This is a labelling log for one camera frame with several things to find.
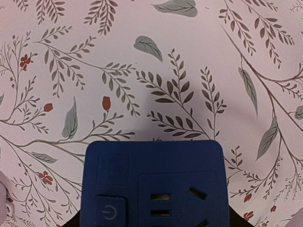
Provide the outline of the blue cube socket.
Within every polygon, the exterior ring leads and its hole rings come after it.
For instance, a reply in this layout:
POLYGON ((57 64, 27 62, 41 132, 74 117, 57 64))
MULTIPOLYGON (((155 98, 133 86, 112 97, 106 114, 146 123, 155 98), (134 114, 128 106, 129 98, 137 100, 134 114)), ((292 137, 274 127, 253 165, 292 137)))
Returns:
POLYGON ((213 140, 95 141, 86 150, 82 227, 227 227, 223 150, 213 140))

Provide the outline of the white power strip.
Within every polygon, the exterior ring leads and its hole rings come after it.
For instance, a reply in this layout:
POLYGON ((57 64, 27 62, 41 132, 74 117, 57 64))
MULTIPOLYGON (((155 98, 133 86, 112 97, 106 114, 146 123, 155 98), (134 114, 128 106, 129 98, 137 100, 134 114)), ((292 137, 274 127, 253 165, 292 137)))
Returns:
POLYGON ((14 205, 8 200, 7 177, 0 172, 0 224, 3 224, 7 217, 12 217, 14 205))

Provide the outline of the floral table mat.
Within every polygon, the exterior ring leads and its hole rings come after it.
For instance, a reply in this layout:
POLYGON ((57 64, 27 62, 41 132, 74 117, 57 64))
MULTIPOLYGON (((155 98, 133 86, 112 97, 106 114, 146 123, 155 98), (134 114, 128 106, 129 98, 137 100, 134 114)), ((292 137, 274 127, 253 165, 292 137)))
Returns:
POLYGON ((71 220, 95 140, 215 140, 230 206, 285 227, 303 207, 302 1, 1 1, 2 225, 71 220))

